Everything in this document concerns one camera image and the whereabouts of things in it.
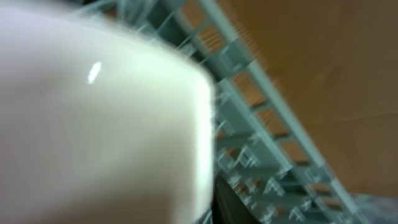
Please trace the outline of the pink bowl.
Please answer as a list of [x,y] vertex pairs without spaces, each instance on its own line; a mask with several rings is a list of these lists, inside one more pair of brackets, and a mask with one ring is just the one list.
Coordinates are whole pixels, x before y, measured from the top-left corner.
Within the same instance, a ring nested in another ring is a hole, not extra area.
[[1,222],[193,223],[215,84],[171,46],[68,6],[1,2]]

